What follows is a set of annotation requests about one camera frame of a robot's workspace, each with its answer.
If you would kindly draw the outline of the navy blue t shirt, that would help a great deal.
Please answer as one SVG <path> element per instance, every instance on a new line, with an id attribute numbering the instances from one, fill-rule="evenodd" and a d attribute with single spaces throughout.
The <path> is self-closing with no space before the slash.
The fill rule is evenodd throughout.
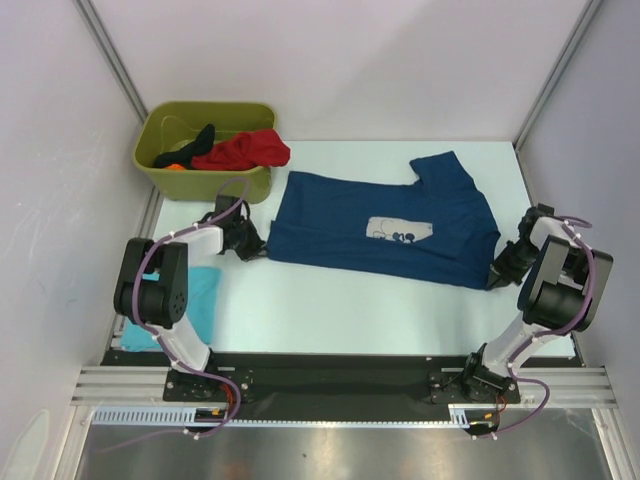
<path id="1" fill-rule="evenodd" d="M 269 258 L 485 289 L 500 232 L 484 194 L 452 151 L 410 167 L 408 185 L 291 172 Z"/>

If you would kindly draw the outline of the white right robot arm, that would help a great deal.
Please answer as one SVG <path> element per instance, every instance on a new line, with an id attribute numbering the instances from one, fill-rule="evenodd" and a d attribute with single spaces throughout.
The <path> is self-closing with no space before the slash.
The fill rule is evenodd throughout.
<path id="1" fill-rule="evenodd" d="M 468 357 L 460 386 L 471 402 L 506 394 L 519 381 L 517 371 L 542 346 L 593 322 L 614 258 L 590 247 L 576 230 L 590 226 L 577 217 L 558 216 L 545 204 L 526 211 L 518 240 L 509 241 L 491 264 L 486 284 L 489 290 L 519 285 L 519 314 Z"/>

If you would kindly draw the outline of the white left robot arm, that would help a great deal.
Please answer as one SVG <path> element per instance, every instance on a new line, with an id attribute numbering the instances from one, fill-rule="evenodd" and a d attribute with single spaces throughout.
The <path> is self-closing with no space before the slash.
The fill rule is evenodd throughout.
<path id="1" fill-rule="evenodd" d="M 220 195 L 213 211 L 185 229 L 157 241 L 130 239 L 113 297 L 115 311 L 150 334 L 172 368 L 188 373 L 187 389 L 202 400 L 219 392 L 221 376 L 208 367 L 212 350 L 187 314 L 188 272 L 229 250 L 249 261 L 263 255 L 265 242 L 251 221 L 249 203 Z"/>

